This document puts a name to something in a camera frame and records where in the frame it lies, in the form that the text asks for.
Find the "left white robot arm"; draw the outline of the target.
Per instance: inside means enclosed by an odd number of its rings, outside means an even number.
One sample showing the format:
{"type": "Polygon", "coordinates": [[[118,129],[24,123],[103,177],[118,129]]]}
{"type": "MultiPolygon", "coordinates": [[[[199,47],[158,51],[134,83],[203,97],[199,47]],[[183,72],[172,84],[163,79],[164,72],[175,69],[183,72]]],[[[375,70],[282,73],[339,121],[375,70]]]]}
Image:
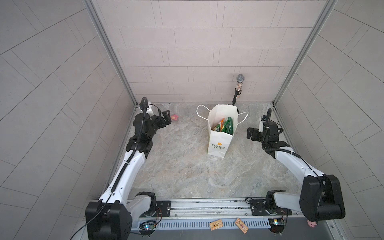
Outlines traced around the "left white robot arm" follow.
{"type": "Polygon", "coordinates": [[[155,193],[140,192],[128,201],[136,176],[153,147],[153,137],[158,129],[172,122],[169,110],[150,115],[150,106],[148,99],[143,97],[141,113],[134,119],[135,134],[128,141],[117,174],[99,200],[86,207],[85,228],[90,240],[126,240],[140,216],[159,216],[155,193]]]}

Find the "orange pink candy bag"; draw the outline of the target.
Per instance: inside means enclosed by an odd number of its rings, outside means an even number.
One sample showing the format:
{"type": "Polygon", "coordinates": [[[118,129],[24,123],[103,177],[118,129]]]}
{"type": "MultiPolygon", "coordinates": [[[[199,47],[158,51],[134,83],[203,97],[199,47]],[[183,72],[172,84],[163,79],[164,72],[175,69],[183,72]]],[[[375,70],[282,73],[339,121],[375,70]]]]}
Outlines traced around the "orange pink candy bag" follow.
{"type": "Polygon", "coordinates": [[[221,132],[223,127],[224,127],[224,124],[226,122],[226,118],[223,118],[221,121],[219,121],[219,123],[213,128],[213,131],[215,132],[221,132]]]}

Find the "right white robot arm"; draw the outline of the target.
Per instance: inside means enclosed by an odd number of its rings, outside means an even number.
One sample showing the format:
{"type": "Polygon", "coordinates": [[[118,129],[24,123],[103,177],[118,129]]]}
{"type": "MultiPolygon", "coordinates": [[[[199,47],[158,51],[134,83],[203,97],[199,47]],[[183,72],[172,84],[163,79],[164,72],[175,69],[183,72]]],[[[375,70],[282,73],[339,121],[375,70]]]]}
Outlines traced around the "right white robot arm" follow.
{"type": "Polygon", "coordinates": [[[286,191],[269,191],[265,208],[270,215],[278,209],[300,212],[309,222],[343,219],[346,210],[339,179],[326,175],[306,162],[294,152],[291,146],[280,141],[284,131],[278,123],[271,120],[272,110],[261,117],[259,128],[248,128],[247,139],[260,142],[262,149],[273,159],[282,163],[301,183],[299,195],[286,191]]]}

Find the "white paper bag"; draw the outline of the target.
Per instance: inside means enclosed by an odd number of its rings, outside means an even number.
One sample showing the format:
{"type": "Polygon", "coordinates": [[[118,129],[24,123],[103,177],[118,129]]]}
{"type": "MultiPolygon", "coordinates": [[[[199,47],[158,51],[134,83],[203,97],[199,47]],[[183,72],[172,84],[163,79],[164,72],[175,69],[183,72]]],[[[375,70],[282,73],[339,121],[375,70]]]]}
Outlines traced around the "white paper bag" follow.
{"type": "Polygon", "coordinates": [[[199,105],[196,109],[197,114],[199,114],[199,108],[205,108],[209,111],[207,118],[199,115],[200,118],[208,122],[209,144],[207,154],[224,158],[237,127],[247,119],[249,112],[238,113],[238,108],[232,105],[216,105],[211,110],[204,105],[199,105]],[[233,119],[233,135],[213,131],[213,128],[219,123],[219,121],[227,117],[231,117],[233,119]]]}

